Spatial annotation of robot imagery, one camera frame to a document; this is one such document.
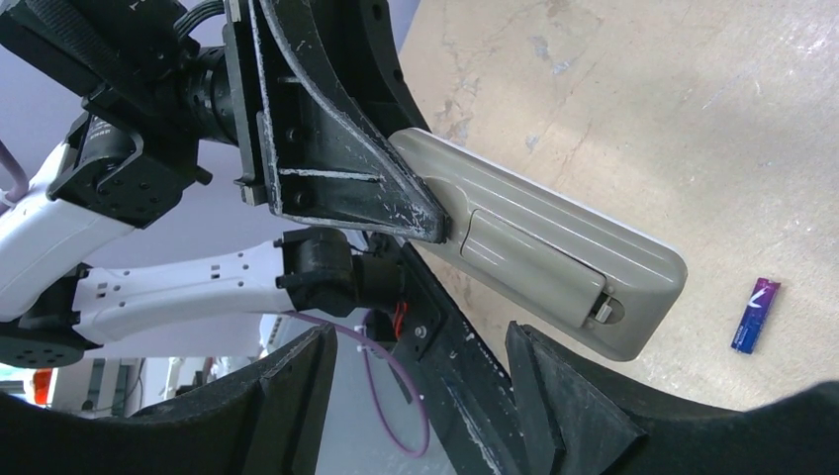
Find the floor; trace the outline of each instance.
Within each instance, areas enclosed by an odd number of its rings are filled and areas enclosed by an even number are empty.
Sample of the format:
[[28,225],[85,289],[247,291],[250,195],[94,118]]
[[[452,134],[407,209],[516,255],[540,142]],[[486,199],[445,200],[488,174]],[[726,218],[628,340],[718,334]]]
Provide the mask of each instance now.
[[[509,321],[664,391],[746,409],[839,379],[832,2],[422,0],[402,50],[434,131],[676,247],[691,276],[610,363],[429,261],[504,357]],[[783,283],[752,355],[758,277]]]

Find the scratched table surface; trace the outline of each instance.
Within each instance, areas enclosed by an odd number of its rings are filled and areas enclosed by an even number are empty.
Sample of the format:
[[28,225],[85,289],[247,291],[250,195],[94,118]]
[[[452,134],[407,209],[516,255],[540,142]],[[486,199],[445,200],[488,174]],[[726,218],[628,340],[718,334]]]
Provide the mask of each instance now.
[[[422,0],[402,50],[433,130],[670,243],[685,292],[611,363],[430,257],[506,360],[533,324],[655,388],[732,409],[839,379],[839,4]],[[758,277],[782,282],[752,355]]]

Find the battery compartment cover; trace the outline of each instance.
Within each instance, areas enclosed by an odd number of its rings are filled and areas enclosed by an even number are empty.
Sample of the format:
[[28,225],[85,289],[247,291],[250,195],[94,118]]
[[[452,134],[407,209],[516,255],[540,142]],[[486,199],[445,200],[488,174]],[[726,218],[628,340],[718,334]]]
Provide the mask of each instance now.
[[390,141],[452,219],[417,245],[603,356],[637,356],[681,294],[663,243],[425,131]]

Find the purple battery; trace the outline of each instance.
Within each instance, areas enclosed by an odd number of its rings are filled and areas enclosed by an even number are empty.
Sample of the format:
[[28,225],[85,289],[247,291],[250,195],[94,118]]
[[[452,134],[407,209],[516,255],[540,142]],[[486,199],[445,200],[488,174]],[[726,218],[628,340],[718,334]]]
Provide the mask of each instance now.
[[754,351],[760,331],[769,315],[769,308],[780,288],[781,282],[773,282],[763,277],[758,279],[755,290],[752,291],[752,298],[746,305],[743,319],[740,320],[740,327],[734,334],[734,341],[731,341],[732,348],[741,353],[751,354]]

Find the battery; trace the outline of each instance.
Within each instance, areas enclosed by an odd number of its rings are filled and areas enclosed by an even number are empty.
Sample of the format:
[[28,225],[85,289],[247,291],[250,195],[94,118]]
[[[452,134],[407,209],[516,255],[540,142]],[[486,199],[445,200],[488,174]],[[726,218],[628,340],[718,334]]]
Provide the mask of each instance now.
[[731,341],[732,348],[748,354],[754,351],[758,336],[769,315],[769,308],[779,289],[781,289],[780,282],[773,282],[763,277],[758,279],[755,290],[752,291],[752,297],[746,304],[746,311],[740,320],[737,333],[734,334],[734,340]]

